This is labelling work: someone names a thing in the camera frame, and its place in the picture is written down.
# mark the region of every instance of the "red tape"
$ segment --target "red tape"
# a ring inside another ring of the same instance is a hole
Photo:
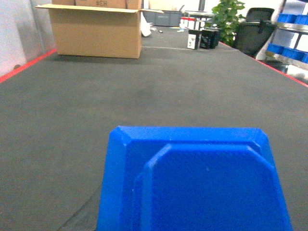
[[[261,61],[259,61],[259,60],[257,60],[257,59],[254,59],[254,60],[256,60],[257,62],[263,64],[264,66],[267,66],[268,68],[270,68],[270,69],[272,69],[272,70],[278,72],[279,74],[282,74],[282,75],[286,76],[287,78],[289,78],[289,79],[291,79],[291,80],[293,80],[293,81],[295,81],[295,82],[297,82],[297,83],[299,83],[299,84],[301,84],[301,85],[303,85],[303,86],[305,86],[305,87],[308,88],[308,85],[307,85],[306,83],[303,83],[302,81],[300,81],[300,80],[298,80],[298,79],[296,79],[296,78],[293,78],[292,76],[289,76],[289,75],[287,75],[286,73],[281,72],[281,71],[275,69],[274,67],[269,66],[269,65],[267,65],[267,64],[265,64],[265,63],[263,63],[263,62],[261,62]]]
[[[29,63],[26,63],[25,65],[22,65],[21,67],[3,75],[0,77],[0,83],[8,80],[9,78],[13,77],[14,75],[18,74],[19,72],[22,72],[23,70],[27,69],[28,67],[38,63],[39,61],[41,61],[42,59],[45,59],[47,56],[50,56],[51,54],[55,53],[57,51],[57,49],[53,49],[41,56],[39,56],[38,58],[30,61]]]

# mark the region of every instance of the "potted plant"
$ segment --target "potted plant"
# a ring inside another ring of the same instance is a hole
[[[216,15],[214,25],[221,28],[220,41],[232,46],[240,20],[244,17],[238,10],[244,9],[244,4],[238,0],[220,0],[220,3],[212,9]]]

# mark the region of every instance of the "blue plastic tray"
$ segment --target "blue plastic tray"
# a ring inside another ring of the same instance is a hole
[[[296,59],[296,60],[301,61],[305,55],[305,52],[291,49],[291,48],[284,48],[282,55],[290,59]]]
[[[294,23],[296,20],[297,16],[295,14],[286,14],[286,13],[281,13],[278,17],[277,22],[280,23]]]
[[[270,43],[267,50],[275,54],[282,54],[284,47]]]
[[[308,25],[308,15],[298,15],[295,24]]]
[[[303,59],[302,59],[303,63],[307,63],[308,64],[308,53],[305,53]]]
[[[258,128],[117,127],[96,231],[292,231]]]

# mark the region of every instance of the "table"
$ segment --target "table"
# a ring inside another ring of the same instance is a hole
[[[158,30],[138,60],[53,54],[0,84],[2,229],[95,228],[118,125],[263,129],[294,230],[308,229],[307,87],[223,44],[188,50],[187,31]]]

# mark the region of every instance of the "small object on table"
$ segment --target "small object on table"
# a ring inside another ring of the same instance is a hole
[[[219,28],[207,28],[205,30],[202,30],[200,48],[215,49],[220,40],[220,32],[221,29]]]
[[[200,30],[189,30],[188,31],[188,42],[187,48],[192,50],[197,50],[200,46]]]
[[[157,28],[155,26],[151,26],[150,30],[157,31]]]

